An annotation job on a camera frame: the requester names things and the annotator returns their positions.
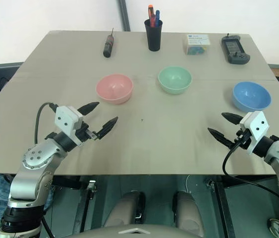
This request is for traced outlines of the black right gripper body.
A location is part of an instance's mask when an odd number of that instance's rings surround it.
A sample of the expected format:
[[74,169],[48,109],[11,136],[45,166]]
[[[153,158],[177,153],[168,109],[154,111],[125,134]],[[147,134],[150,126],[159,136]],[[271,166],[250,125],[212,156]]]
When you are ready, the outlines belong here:
[[236,133],[237,138],[234,140],[234,149],[237,149],[238,147],[247,150],[250,144],[250,130],[245,129],[239,129]]

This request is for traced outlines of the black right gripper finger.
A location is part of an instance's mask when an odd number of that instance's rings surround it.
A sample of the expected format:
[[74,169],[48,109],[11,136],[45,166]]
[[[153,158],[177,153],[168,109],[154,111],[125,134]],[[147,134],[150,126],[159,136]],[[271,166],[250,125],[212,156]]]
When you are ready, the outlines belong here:
[[240,124],[241,120],[243,119],[242,116],[233,114],[233,113],[221,113],[221,115],[230,123],[234,125]]
[[217,140],[219,143],[223,144],[227,148],[232,149],[235,146],[234,142],[225,138],[225,136],[222,133],[220,133],[219,131],[209,128],[209,127],[208,127],[208,131],[215,138],[215,140]]

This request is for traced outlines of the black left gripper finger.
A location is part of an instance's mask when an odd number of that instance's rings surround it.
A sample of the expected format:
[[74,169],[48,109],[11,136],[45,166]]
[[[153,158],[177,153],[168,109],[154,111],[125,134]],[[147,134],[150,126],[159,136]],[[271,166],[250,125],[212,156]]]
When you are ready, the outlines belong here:
[[106,136],[114,127],[118,120],[118,117],[114,117],[111,120],[107,121],[103,126],[102,129],[98,132],[96,132],[96,136],[98,139],[102,139],[104,136]]
[[99,104],[99,102],[91,102],[91,103],[88,103],[86,105],[83,105],[81,106],[79,109],[78,109],[78,112],[80,114],[82,114],[83,116],[86,116],[87,114],[89,114],[91,111],[93,111],[96,106]]

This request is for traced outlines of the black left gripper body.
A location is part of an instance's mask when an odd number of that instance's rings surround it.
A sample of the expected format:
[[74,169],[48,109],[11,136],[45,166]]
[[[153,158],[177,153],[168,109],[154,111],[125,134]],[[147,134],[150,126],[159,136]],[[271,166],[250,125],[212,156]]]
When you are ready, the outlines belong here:
[[80,141],[86,141],[88,139],[97,139],[97,135],[95,132],[89,130],[89,125],[83,122],[81,127],[77,130],[77,138]]

